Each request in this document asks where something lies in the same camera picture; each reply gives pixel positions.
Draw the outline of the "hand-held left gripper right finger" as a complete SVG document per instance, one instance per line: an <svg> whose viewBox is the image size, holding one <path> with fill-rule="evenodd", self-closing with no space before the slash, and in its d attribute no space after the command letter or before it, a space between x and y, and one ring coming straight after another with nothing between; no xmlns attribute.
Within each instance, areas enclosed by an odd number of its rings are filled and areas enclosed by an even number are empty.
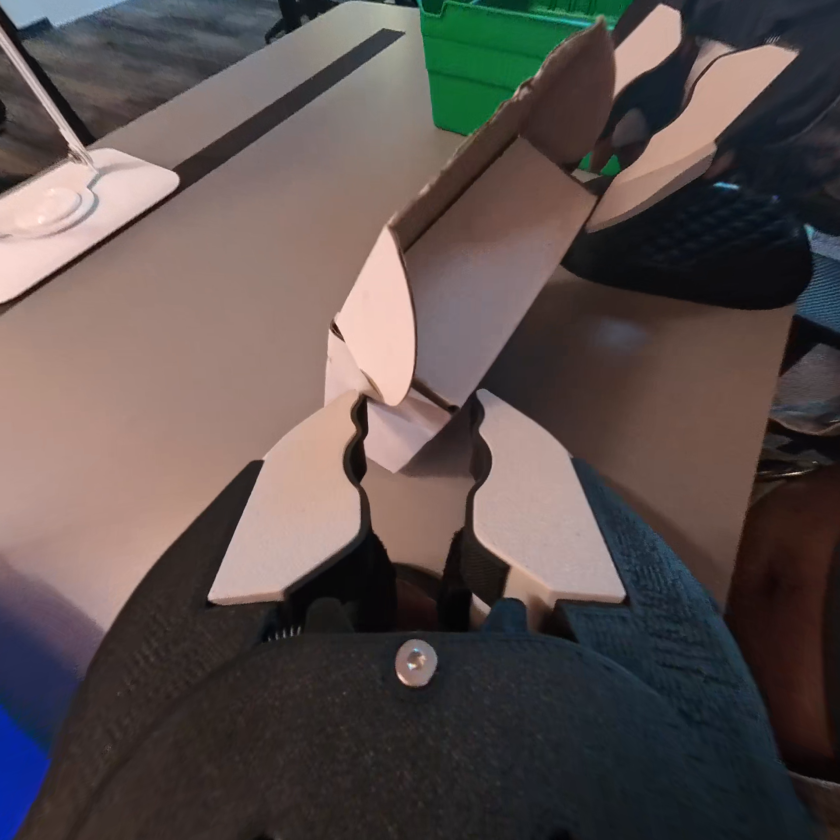
<svg viewBox="0 0 840 840"><path fill-rule="evenodd" d="M488 390L475 395L469 587L524 604L530 629L557 602L619 605L627 594L564 446Z"/></svg>

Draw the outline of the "white cardboard box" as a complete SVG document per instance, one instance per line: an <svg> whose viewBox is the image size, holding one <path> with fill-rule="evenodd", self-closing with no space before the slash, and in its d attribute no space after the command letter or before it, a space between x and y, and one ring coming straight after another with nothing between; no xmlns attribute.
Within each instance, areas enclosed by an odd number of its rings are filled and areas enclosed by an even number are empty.
<svg viewBox="0 0 840 840"><path fill-rule="evenodd" d="M567 38L384 225L329 328L324 402L369 397L396 473L467 402L595 205L573 178L612 109L613 40Z"/></svg>

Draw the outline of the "white stand base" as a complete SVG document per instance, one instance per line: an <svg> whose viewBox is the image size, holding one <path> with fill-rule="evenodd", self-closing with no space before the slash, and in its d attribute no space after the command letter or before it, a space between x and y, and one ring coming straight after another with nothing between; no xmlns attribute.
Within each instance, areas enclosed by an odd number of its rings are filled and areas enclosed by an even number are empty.
<svg viewBox="0 0 840 840"><path fill-rule="evenodd" d="M173 194L178 175L114 149L55 164L1 198L1 303L22 297Z"/></svg>

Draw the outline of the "person's dark jacket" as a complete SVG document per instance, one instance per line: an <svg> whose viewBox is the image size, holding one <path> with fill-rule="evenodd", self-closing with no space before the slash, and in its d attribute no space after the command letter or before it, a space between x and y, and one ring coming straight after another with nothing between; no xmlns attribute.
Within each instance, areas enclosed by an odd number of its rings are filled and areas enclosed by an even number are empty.
<svg viewBox="0 0 840 840"><path fill-rule="evenodd" d="M794 316L765 428L758 475L792 479L839 459L838 332Z"/></svg>

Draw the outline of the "grey desk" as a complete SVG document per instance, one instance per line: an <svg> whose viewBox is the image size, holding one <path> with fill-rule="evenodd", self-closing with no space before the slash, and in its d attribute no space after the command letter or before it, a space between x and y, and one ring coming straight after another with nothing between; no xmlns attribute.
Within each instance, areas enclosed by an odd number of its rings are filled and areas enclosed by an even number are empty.
<svg viewBox="0 0 840 840"><path fill-rule="evenodd" d="M433 124L417 12L348 3L102 141L172 168L383 29L402 36L2 314L2 708L42 749L147 570L320 408L330 319L461 139ZM559 269L481 385L723 602L792 312Z"/></svg>

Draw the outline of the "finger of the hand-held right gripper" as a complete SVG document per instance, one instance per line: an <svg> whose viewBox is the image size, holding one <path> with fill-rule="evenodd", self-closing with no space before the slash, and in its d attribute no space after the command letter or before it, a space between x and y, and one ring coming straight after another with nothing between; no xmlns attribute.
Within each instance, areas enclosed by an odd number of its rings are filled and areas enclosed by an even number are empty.
<svg viewBox="0 0 840 840"><path fill-rule="evenodd" d="M696 79L683 111L613 178L586 231L626 221L706 172L725 130L797 55L779 45L716 55Z"/></svg>
<svg viewBox="0 0 840 840"><path fill-rule="evenodd" d="M690 3L631 3L612 31L613 103L683 106L697 61L688 31Z"/></svg>

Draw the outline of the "black mesh wrist pad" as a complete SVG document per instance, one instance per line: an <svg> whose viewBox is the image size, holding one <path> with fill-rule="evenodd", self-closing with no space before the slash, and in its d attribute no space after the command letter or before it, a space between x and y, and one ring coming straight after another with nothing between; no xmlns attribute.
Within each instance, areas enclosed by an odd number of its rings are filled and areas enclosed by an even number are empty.
<svg viewBox="0 0 840 840"><path fill-rule="evenodd" d="M805 226L781 199L697 180L627 220L582 230L561 265L607 287L763 311L795 302L813 260Z"/></svg>

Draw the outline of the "person's leg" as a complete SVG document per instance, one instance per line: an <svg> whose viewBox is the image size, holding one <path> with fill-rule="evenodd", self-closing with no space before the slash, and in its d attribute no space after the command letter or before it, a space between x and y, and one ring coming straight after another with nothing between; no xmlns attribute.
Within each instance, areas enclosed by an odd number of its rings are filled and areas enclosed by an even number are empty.
<svg viewBox="0 0 840 840"><path fill-rule="evenodd" d="M838 782L839 466L790 479L744 521L726 607L782 758Z"/></svg>

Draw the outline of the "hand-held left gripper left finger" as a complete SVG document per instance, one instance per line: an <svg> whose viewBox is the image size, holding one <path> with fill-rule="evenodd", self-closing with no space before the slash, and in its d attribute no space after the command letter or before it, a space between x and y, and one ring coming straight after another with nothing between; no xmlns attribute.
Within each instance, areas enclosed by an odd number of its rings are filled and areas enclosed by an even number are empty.
<svg viewBox="0 0 840 840"><path fill-rule="evenodd" d="M361 392L342 393L266 454L210 603L285 600L361 544L368 532L366 403Z"/></svg>

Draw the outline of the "green plastic bin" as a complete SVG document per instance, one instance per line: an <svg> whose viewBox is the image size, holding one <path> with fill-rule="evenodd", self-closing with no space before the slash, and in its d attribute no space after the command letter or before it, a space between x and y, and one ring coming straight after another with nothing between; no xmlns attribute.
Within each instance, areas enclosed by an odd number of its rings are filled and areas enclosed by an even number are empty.
<svg viewBox="0 0 840 840"><path fill-rule="evenodd" d="M434 124L469 135L532 77L558 44L628 1L418 2Z"/></svg>

